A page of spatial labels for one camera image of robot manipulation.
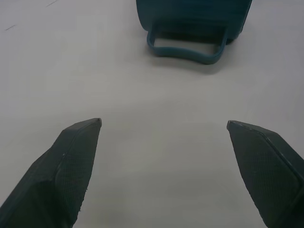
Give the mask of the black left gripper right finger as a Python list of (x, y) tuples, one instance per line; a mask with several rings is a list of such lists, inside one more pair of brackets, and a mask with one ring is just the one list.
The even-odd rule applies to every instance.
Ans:
[(230, 120), (241, 177), (268, 228), (304, 226), (304, 160), (276, 132)]

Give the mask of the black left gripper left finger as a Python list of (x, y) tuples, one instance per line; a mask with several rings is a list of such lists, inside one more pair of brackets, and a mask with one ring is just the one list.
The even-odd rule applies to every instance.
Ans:
[(2, 228), (71, 228), (91, 179), (101, 118), (64, 129), (0, 208)]

